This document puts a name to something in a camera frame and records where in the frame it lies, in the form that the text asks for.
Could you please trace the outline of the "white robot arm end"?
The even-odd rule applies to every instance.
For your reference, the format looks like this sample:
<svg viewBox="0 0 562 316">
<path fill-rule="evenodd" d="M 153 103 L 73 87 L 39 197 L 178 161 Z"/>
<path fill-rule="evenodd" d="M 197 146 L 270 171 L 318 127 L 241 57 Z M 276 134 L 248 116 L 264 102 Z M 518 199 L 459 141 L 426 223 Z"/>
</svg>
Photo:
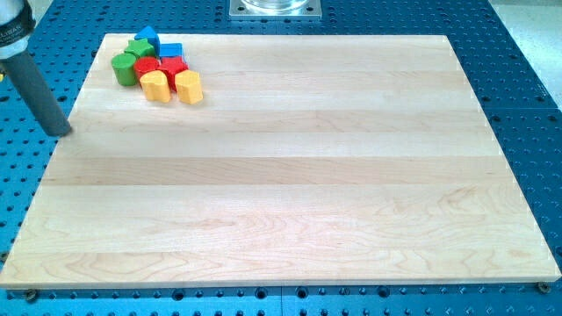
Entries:
<svg viewBox="0 0 562 316">
<path fill-rule="evenodd" d="M 35 26 L 27 0 L 1 0 L 1 59 L 25 51 Z"/>
</svg>

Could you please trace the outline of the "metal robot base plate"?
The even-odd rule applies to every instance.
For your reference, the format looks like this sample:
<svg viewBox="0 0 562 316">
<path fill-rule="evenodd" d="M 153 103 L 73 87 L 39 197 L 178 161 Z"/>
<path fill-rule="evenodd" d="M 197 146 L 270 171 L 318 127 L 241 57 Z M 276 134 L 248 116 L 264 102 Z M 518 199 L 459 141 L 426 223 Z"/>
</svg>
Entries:
<svg viewBox="0 0 562 316">
<path fill-rule="evenodd" d="M 321 0 L 230 0 L 229 17 L 252 18 L 320 18 Z"/>
</svg>

